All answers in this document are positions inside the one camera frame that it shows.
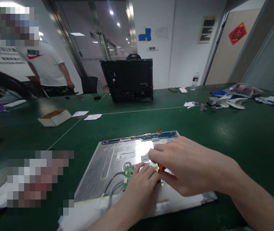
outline black shorts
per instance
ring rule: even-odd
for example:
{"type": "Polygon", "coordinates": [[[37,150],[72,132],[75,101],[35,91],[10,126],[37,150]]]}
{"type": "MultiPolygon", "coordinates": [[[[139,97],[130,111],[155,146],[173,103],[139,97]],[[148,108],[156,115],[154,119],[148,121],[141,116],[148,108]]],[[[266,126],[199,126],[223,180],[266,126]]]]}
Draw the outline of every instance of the black shorts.
{"type": "Polygon", "coordinates": [[[75,92],[69,86],[49,87],[43,86],[49,97],[73,95],[75,92]]]}

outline plastic bag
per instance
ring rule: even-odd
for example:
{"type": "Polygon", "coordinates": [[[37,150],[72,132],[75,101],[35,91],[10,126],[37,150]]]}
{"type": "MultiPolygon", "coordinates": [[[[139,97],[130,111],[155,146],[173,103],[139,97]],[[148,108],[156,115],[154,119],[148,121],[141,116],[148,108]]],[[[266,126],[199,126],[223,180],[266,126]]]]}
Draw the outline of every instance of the plastic bag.
{"type": "Polygon", "coordinates": [[[260,90],[259,88],[245,83],[237,83],[231,87],[226,88],[224,91],[227,92],[227,94],[238,95],[245,98],[259,96],[264,93],[264,91],[260,90]]]}

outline red decoration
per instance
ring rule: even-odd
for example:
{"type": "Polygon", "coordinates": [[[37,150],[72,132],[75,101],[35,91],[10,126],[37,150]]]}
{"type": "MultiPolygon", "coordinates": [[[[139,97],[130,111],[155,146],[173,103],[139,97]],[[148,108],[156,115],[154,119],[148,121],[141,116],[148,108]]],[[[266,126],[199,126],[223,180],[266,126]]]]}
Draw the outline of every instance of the red decoration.
{"type": "Polygon", "coordinates": [[[237,28],[235,28],[230,34],[229,38],[232,45],[236,44],[241,38],[247,34],[244,23],[242,22],[237,28]]]}

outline green circuit board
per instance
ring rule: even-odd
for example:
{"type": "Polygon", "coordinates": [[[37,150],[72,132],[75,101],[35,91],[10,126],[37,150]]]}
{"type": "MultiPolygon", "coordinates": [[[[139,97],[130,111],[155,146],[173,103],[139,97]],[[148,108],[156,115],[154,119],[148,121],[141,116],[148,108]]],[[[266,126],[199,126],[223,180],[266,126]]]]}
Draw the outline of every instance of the green circuit board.
{"type": "MultiPolygon", "coordinates": [[[[147,163],[147,164],[150,165],[150,166],[153,166],[153,167],[156,169],[156,171],[158,171],[158,165],[157,165],[157,164],[154,164],[154,163],[151,162],[151,161],[150,161],[149,163],[147,163]]],[[[128,183],[129,183],[130,178],[133,176],[135,167],[136,167],[136,165],[130,165],[130,166],[128,166],[128,167],[126,168],[126,170],[125,170],[124,191],[125,191],[126,188],[127,188],[127,185],[128,185],[128,183]]]]}

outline hand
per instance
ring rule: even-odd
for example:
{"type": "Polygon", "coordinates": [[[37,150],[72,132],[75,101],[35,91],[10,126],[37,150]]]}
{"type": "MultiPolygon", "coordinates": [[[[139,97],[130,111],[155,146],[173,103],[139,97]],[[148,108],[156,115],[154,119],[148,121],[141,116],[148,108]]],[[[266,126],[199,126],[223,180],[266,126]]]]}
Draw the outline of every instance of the hand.
{"type": "Polygon", "coordinates": [[[144,217],[152,206],[158,187],[158,173],[155,168],[145,163],[136,165],[126,191],[115,207],[127,217],[131,225],[144,217]]]}
{"type": "Polygon", "coordinates": [[[209,191],[228,194],[243,172],[235,160],[183,136],[167,144],[156,144],[149,151],[149,158],[174,174],[161,171],[159,176],[182,196],[209,191]]]}
{"type": "Polygon", "coordinates": [[[75,85],[73,84],[73,82],[71,80],[68,80],[67,81],[67,85],[71,88],[71,89],[74,89],[75,88],[75,85]]]}

